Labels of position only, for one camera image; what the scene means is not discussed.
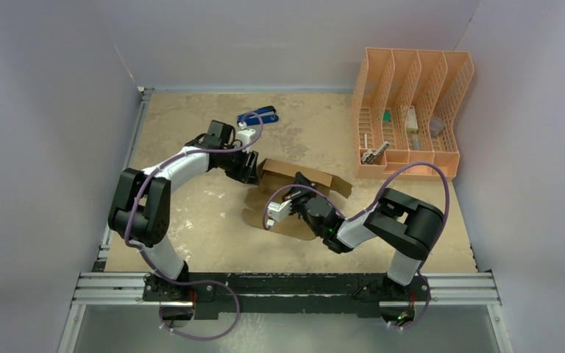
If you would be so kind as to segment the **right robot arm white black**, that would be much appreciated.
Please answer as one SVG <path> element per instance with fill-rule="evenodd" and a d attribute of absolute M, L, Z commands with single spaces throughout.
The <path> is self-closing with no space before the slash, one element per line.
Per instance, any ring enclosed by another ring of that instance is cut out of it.
<path fill-rule="evenodd" d="M 302 173 L 279 204 L 267 206 L 266 226 L 297 215 L 332 252 L 343 254 L 379 238 L 394 249 L 383 280 L 385 293 L 401 299 L 410 293 L 413 278 L 440 238 L 447 215 L 437 207 L 393 188 L 384 188 L 377 201 L 354 218 L 343 217 L 335 205 Z"/>

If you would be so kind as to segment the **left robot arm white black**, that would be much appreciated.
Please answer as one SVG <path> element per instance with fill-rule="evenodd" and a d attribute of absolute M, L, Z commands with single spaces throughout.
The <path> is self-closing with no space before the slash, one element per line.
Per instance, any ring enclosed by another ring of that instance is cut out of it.
<path fill-rule="evenodd" d="M 125 245 L 136 249 L 149 266 L 152 290 L 179 301 L 195 296 L 197 286 L 212 280 L 192 281 L 189 267 L 167 235 L 171 196 L 185 183 L 213 169 L 245 185 L 257 185 L 258 153 L 252 149 L 264 127 L 253 129 L 213 120 L 208 130 L 188 141 L 176 154 L 144 169 L 126 168 L 119 178 L 108 215 L 109 228 Z"/>

